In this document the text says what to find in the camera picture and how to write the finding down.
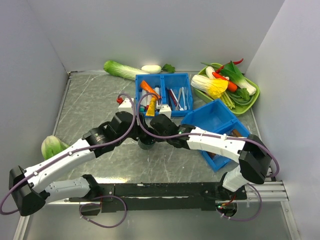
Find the dark green mug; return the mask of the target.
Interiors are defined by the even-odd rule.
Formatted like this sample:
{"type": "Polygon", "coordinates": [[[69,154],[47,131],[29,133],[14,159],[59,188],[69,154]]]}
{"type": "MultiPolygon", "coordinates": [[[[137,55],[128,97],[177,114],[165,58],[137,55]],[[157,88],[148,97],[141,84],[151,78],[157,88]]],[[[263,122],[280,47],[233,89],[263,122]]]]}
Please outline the dark green mug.
{"type": "Polygon", "coordinates": [[[154,144],[155,144],[155,140],[154,139],[139,139],[138,140],[138,146],[142,149],[142,150],[150,150],[153,148],[154,144]]]}

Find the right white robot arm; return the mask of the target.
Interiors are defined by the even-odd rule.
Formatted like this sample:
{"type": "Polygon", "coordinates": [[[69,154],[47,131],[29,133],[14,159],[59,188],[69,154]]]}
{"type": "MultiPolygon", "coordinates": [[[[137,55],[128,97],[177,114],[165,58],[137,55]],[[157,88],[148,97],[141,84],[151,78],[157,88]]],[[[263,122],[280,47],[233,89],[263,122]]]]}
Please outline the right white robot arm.
{"type": "Polygon", "coordinates": [[[176,125],[164,114],[154,117],[150,126],[156,139],[165,140],[175,148],[210,152],[237,163],[237,167],[225,173],[220,180],[218,193],[223,199],[230,199],[248,183],[262,185],[267,178],[271,156],[254,134],[232,137],[190,124],[176,125]]]}

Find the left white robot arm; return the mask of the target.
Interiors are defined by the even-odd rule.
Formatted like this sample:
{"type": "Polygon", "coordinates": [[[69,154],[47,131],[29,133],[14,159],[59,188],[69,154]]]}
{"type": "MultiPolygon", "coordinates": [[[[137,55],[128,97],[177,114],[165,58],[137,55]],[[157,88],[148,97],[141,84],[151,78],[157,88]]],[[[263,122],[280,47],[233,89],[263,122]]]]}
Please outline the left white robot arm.
{"type": "Polygon", "coordinates": [[[95,200],[100,187],[95,178],[85,174],[75,180],[58,181],[64,173],[75,167],[112,152],[124,140],[135,141],[145,136],[142,113],[117,112],[111,121],[89,130],[73,145],[26,169],[17,166],[9,173],[9,195],[13,197],[16,211],[21,216],[30,216],[47,203],[67,198],[95,200]]]}

